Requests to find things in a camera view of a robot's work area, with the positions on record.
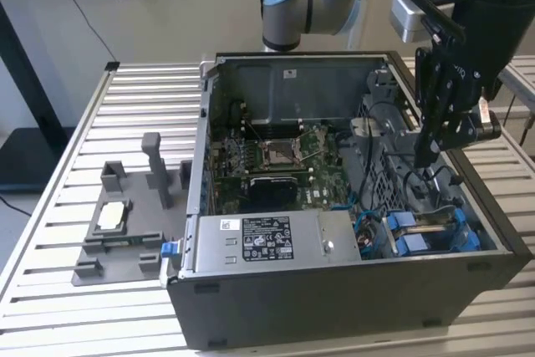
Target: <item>white sticker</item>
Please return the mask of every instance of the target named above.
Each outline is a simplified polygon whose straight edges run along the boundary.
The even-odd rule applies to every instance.
[[[221,219],[221,230],[240,230],[240,220]]]
[[[488,112],[488,103],[483,97],[479,99],[479,115],[481,116],[482,123],[491,122],[491,115]]]

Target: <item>barcode label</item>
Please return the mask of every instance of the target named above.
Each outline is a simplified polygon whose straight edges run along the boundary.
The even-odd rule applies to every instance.
[[[240,230],[240,220],[221,219],[221,230]]]

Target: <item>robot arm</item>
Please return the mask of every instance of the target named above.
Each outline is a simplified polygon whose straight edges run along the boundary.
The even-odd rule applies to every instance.
[[[358,0],[264,0],[263,42],[292,50],[302,33],[350,28],[358,9]],[[534,16],[535,0],[394,0],[391,21],[405,42],[432,38],[415,57],[422,112],[415,167],[427,167],[441,150],[501,134],[487,101]]]

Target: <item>gray plastic post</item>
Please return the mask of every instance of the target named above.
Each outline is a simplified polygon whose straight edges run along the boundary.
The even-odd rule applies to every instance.
[[[125,168],[121,161],[108,161],[100,172],[100,180],[106,192],[122,192],[120,178],[126,177]]]
[[[149,156],[150,171],[160,195],[161,207],[168,209],[171,207],[172,200],[167,188],[166,163],[160,156],[160,142],[160,133],[144,133],[141,140],[141,150]]]

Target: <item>slotted aluminum surface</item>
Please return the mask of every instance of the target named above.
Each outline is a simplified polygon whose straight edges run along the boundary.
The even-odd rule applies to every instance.
[[[178,166],[181,159],[191,157],[195,105],[200,97],[198,71],[194,64],[122,65],[117,74],[104,76],[0,277],[0,284],[6,284],[0,303],[0,356],[198,354],[187,349],[167,293],[156,281],[82,288],[70,284],[99,193],[102,162],[121,159],[127,171],[148,170],[138,151],[147,130],[162,134],[162,155],[168,166]],[[535,251],[535,166],[507,133],[466,153]],[[354,308],[356,316],[359,300]],[[250,355],[253,351],[281,357],[357,352],[366,357],[532,355],[535,263],[505,289],[478,297],[449,329],[227,353]]]

